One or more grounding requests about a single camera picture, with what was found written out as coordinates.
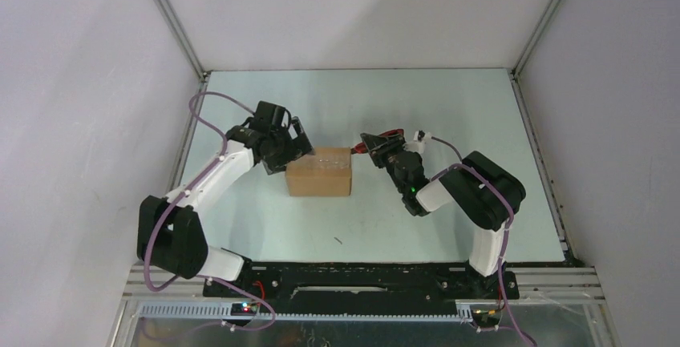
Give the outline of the red black utility knife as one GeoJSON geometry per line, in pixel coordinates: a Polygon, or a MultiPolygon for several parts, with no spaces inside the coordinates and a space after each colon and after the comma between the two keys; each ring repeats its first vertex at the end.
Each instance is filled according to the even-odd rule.
{"type": "Polygon", "coordinates": [[[394,136],[403,136],[404,130],[402,128],[396,128],[388,131],[384,131],[380,134],[370,134],[363,132],[360,134],[361,142],[357,143],[350,149],[351,155],[366,154],[371,152],[374,148],[379,147],[384,144],[390,138],[394,136]]]}

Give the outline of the brown cardboard express box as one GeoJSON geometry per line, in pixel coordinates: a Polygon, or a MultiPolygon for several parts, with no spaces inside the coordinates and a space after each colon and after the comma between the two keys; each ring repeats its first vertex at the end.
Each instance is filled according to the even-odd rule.
{"type": "Polygon", "coordinates": [[[287,165],[285,181],[292,197],[347,197],[352,175],[348,147],[316,147],[313,155],[287,165]]]}

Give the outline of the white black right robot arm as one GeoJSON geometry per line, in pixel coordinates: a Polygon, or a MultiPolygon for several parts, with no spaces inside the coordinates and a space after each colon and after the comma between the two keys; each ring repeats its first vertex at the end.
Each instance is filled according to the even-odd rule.
{"type": "Polygon", "coordinates": [[[478,151],[459,156],[457,163],[428,177],[423,166],[426,144],[436,137],[417,131],[408,141],[401,129],[379,135],[362,133],[353,155],[367,154],[387,172],[413,216],[426,216],[446,204],[456,203],[474,224],[472,251],[466,276],[467,289],[476,297],[494,292],[508,246],[508,234],[526,198],[524,185],[511,173],[478,151]]]}

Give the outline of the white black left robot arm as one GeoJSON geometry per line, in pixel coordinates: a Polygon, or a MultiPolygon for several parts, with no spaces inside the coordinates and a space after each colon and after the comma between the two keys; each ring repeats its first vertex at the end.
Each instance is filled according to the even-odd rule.
{"type": "Polygon", "coordinates": [[[157,267],[183,279],[218,278],[234,296],[244,296],[253,286],[246,257],[210,245],[201,219],[257,165],[270,175],[283,172],[314,148],[297,116],[265,101],[242,124],[217,134],[221,146],[192,180],[142,201],[136,253],[145,272],[157,267]]]}

